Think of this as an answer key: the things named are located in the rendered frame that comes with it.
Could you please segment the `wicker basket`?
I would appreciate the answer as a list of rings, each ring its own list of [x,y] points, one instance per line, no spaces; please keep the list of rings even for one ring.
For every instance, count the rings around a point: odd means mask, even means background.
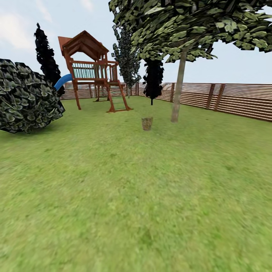
[[[145,130],[145,131],[150,131],[151,130],[152,121],[153,121],[153,118],[152,119],[151,118],[142,119],[143,130]]]

